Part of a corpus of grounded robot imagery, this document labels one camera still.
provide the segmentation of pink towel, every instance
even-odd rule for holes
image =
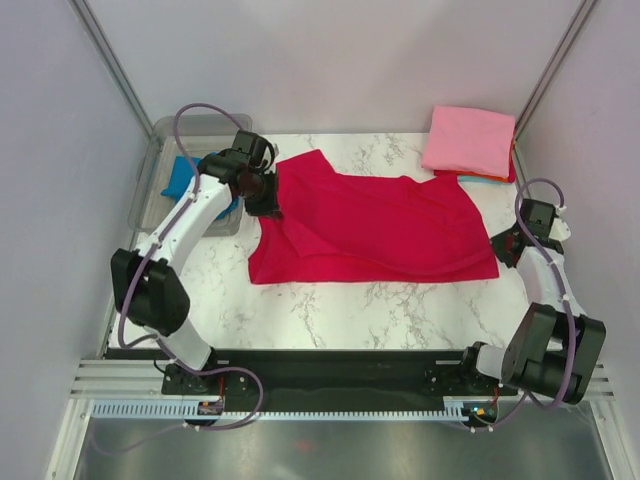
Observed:
[[[512,115],[436,106],[422,166],[507,178],[514,127]]]
[[[341,175],[315,150],[278,164],[284,218],[260,218],[254,284],[496,278],[482,218],[455,176]]]

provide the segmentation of metal floor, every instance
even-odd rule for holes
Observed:
[[[90,428],[100,446],[118,449],[169,424],[94,419]],[[90,480],[612,478],[587,402],[553,413],[526,405],[494,433],[430,422],[262,421],[180,429],[117,458],[85,445],[83,458],[88,469],[76,478]]]

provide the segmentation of black metal base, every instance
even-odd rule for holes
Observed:
[[[213,367],[244,367],[258,375],[265,412],[440,411],[443,396],[492,397],[498,383],[459,364],[463,351],[458,350],[218,350],[217,355]],[[167,367],[165,395],[219,392],[217,377]],[[227,412],[251,411],[258,400],[256,384],[240,373],[224,374],[224,393]],[[517,391],[503,388],[501,395]]]

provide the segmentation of blue cloth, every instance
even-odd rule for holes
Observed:
[[[505,185],[503,182],[497,182],[489,178],[474,177],[471,175],[458,175],[459,182],[471,182],[471,183],[489,183],[494,185]]]
[[[192,157],[193,162],[198,165],[200,163],[201,158]],[[160,195],[163,197],[173,198],[176,202],[180,200],[182,195],[185,194],[187,188],[189,188],[189,182],[193,178],[193,170],[191,170],[191,166],[187,159],[183,156],[177,156],[176,160],[173,164],[173,170],[171,171],[171,177],[169,178],[169,184],[167,188],[165,188]],[[216,217],[216,220],[223,218],[225,215],[229,214],[233,210],[238,207],[239,199],[234,198],[229,206],[222,212],[220,215]]]

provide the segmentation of folded pink towel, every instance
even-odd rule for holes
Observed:
[[[515,122],[513,115],[436,106],[422,166],[507,178]]]

